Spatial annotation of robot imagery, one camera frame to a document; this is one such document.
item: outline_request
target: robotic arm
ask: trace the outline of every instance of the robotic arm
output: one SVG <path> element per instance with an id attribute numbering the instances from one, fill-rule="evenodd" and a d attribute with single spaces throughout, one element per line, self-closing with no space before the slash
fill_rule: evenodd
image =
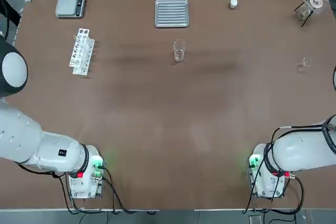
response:
<path id="1" fill-rule="evenodd" d="M 253 192 L 258 197 L 281 197 L 289 172 L 336 164 L 335 125 L 336 116 L 332 116 L 315 125 L 280 127 L 290 131 L 273 148 L 271 143 L 257 145 L 249 158 Z"/>
<path id="2" fill-rule="evenodd" d="M 37 122 L 6 103 L 3 97 L 26 85 L 28 69 L 23 56 L 2 36 L 0 68 L 0 157 L 24 166 L 67 173 L 73 198 L 101 196 L 104 163 L 94 146 L 45 132 Z"/>

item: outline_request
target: brown table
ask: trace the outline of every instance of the brown table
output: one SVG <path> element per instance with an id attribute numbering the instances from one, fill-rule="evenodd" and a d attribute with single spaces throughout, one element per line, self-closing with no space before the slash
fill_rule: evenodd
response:
<path id="1" fill-rule="evenodd" d="M 15 46 L 29 80 L 11 105 L 45 131 L 93 144 L 107 159 L 131 209 L 244 208 L 246 161 L 281 125 L 316 123 L 335 113 L 335 21 L 331 10 L 301 28 L 302 0 L 188 0 L 190 26 L 154 27 L 155 0 L 88 0 L 83 19 L 55 16 L 56 0 L 27 4 Z M 78 28 L 96 40 L 86 78 L 68 66 Z M 186 42 L 183 63 L 174 40 Z M 298 74 L 304 58 L 313 66 Z M 65 208 L 59 181 L 1 160 L 0 208 Z M 304 207 L 335 208 L 336 167 L 298 173 Z M 86 208 L 112 208 L 86 200 Z M 294 208 L 283 199 L 258 207 Z"/>

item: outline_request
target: white bottle cap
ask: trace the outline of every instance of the white bottle cap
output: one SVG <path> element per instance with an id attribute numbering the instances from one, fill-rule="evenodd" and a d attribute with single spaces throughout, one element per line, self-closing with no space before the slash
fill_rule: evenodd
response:
<path id="1" fill-rule="evenodd" d="M 236 8 L 237 5 L 238 5 L 238 0 L 231 0 L 230 2 L 231 9 Z"/>

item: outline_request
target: metal tray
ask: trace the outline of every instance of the metal tray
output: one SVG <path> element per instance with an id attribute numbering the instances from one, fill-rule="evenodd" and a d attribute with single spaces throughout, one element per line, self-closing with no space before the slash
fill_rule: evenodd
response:
<path id="1" fill-rule="evenodd" d="M 189 25 L 188 0 L 155 1 L 155 26 L 160 28 L 187 27 Z"/>

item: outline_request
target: clear glass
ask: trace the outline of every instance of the clear glass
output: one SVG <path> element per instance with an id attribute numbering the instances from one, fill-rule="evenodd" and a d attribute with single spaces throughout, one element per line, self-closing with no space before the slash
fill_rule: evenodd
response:
<path id="1" fill-rule="evenodd" d="M 311 12 L 312 10 L 309 8 L 309 6 L 306 3 L 304 3 L 303 5 L 300 6 L 298 10 L 299 20 L 306 20 Z"/>
<path id="2" fill-rule="evenodd" d="M 176 62 L 183 61 L 185 52 L 185 42 L 183 40 L 177 39 L 174 42 L 173 48 L 174 48 L 174 60 Z"/>
<path id="3" fill-rule="evenodd" d="M 304 58 L 301 64 L 298 64 L 299 73 L 306 72 L 312 66 L 310 59 Z"/>

